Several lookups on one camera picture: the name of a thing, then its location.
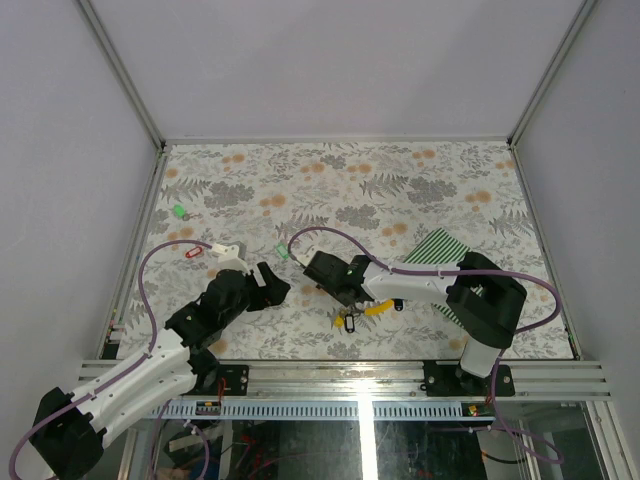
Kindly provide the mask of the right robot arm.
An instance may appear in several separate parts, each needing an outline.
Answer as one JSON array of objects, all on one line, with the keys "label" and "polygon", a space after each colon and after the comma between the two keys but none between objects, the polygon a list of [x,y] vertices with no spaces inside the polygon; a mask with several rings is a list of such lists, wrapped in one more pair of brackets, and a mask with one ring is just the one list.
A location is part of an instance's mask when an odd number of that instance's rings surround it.
[{"label": "right robot arm", "polygon": [[409,263],[382,267],[365,255],[347,263],[320,250],[301,263],[304,274],[345,307],[402,300],[449,308],[469,335],[455,378],[472,395],[490,385],[494,363],[511,346],[527,297],[517,280],[474,252],[428,271]]}]

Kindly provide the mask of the light green tag key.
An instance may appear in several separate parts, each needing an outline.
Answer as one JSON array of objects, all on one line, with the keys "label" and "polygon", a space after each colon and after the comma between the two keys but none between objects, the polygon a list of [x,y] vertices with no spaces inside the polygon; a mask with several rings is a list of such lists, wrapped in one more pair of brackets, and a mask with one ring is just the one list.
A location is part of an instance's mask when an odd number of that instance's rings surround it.
[{"label": "light green tag key", "polygon": [[276,251],[283,259],[288,259],[290,257],[289,250],[284,244],[278,244]]}]

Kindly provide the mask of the red tag key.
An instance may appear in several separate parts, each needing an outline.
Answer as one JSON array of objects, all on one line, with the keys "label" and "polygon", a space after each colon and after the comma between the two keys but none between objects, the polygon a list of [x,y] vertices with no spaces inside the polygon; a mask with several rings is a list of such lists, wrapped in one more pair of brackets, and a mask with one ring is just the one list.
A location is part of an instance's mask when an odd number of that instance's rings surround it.
[{"label": "red tag key", "polygon": [[187,259],[195,258],[203,253],[204,249],[202,246],[196,246],[191,248],[185,253],[185,257]]}]

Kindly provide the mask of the black tag key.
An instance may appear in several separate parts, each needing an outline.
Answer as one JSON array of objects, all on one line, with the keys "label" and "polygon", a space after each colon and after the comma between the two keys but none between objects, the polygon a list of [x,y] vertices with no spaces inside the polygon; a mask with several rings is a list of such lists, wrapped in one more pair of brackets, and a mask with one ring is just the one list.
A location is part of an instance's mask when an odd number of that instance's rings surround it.
[{"label": "black tag key", "polygon": [[356,331],[355,319],[356,319],[356,316],[353,313],[347,313],[344,315],[343,328],[346,333],[352,334]]}]

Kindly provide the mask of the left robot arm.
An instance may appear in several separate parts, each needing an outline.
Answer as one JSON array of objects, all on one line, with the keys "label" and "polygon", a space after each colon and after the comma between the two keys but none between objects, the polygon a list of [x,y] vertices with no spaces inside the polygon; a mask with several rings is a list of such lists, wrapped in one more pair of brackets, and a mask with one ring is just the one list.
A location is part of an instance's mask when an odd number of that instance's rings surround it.
[{"label": "left robot arm", "polygon": [[149,346],[71,392],[49,390],[38,405],[31,445],[57,478],[81,478],[150,411],[192,390],[212,392],[219,371],[210,345],[238,316],[281,305],[289,290],[265,262],[255,271],[220,271]]}]

